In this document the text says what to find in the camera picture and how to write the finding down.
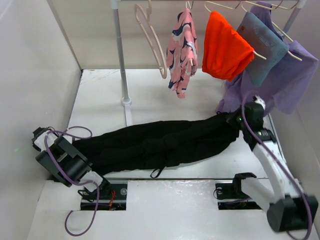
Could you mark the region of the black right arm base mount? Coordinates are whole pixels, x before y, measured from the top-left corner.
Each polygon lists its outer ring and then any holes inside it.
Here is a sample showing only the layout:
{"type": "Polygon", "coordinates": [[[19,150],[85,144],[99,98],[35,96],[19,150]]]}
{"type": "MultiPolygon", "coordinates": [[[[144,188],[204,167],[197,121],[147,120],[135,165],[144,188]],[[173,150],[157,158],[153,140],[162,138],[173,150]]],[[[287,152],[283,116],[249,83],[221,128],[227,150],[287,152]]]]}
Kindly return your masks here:
{"type": "Polygon", "coordinates": [[[213,197],[217,200],[218,210],[261,210],[246,194],[235,190],[232,182],[216,182],[213,197]]]}

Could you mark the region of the black trousers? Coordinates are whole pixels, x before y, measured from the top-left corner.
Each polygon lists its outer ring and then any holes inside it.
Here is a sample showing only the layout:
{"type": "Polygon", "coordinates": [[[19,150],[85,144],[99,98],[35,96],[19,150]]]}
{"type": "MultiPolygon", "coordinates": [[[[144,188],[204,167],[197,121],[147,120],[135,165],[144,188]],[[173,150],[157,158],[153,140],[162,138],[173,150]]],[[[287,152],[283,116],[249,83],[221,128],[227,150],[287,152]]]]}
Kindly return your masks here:
{"type": "Polygon", "coordinates": [[[201,161],[223,152],[239,137],[228,113],[204,120],[167,120],[131,125],[73,142],[100,175],[152,170],[201,161]]]}

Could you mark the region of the beige plastic hanger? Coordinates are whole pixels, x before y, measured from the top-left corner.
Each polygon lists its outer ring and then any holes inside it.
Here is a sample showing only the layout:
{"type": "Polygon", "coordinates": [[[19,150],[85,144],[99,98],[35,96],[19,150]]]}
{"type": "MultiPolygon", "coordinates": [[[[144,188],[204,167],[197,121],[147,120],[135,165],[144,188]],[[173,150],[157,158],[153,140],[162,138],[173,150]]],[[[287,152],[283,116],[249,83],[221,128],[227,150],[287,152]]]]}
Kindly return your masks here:
{"type": "Polygon", "coordinates": [[[154,59],[156,61],[156,65],[160,72],[161,77],[163,79],[166,79],[168,75],[168,71],[167,71],[165,55],[164,55],[160,40],[151,23],[152,1],[148,0],[147,3],[148,5],[146,9],[143,9],[142,6],[139,4],[135,4],[134,16],[140,29],[142,30],[142,33],[145,36],[145,39],[147,40],[150,46],[151,52],[154,56],[154,59]]]}

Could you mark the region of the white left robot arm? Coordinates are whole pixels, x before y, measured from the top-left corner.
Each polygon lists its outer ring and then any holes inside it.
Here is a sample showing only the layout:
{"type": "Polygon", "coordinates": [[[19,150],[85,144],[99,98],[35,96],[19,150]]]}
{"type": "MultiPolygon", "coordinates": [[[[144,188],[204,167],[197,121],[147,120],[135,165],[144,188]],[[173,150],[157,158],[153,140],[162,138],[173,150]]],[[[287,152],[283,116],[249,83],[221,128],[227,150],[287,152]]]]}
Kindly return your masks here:
{"type": "Polygon", "coordinates": [[[66,187],[82,187],[77,192],[87,202],[105,199],[114,194],[111,183],[93,171],[93,164],[72,143],[93,136],[81,126],[59,131],[53,127],[38,127],[33,131],[32,146],[39,152],[36,161],[66,187]]]}

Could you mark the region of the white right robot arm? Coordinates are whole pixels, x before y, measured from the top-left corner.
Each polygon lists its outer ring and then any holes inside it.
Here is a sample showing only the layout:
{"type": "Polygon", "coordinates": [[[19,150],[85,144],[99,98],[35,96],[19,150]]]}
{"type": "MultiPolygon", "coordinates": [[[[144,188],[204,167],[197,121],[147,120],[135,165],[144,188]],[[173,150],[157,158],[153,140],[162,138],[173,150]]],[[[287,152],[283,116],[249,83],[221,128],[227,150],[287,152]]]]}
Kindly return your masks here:
{"type": "Polygon", "coordinates": [[[242,105],[231,113],[228,123],[242,131],[244,141],[262,165],[272,189],[269,190],[251,172],[234,176],[231,191],[237,197],[247,195],[266,213],[270,228],[276,233],[306,230],[311,234],[319,203],[307,195],[294,179],[281,156],[275,135],[264,128],[263,104],[242,105]]]}

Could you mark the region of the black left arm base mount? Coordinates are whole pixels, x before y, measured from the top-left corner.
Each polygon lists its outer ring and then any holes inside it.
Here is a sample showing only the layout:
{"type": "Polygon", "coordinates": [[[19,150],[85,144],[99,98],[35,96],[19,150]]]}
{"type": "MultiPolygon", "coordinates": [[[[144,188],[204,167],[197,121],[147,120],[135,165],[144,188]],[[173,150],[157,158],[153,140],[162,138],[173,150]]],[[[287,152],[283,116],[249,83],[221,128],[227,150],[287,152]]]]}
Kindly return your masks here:
{"type": "MultiPolygon", "coordinates": [[[[112,182],[112,191],[107,193],[101,191],[98,201],[98,211],[125,211],[127,208],[128,183],[112,182]]],[[[96,206],[97,197],[89,193],[86,189],[78,190],[81,196],[80,209],[83,211],[93,211],[96,206]]]]}

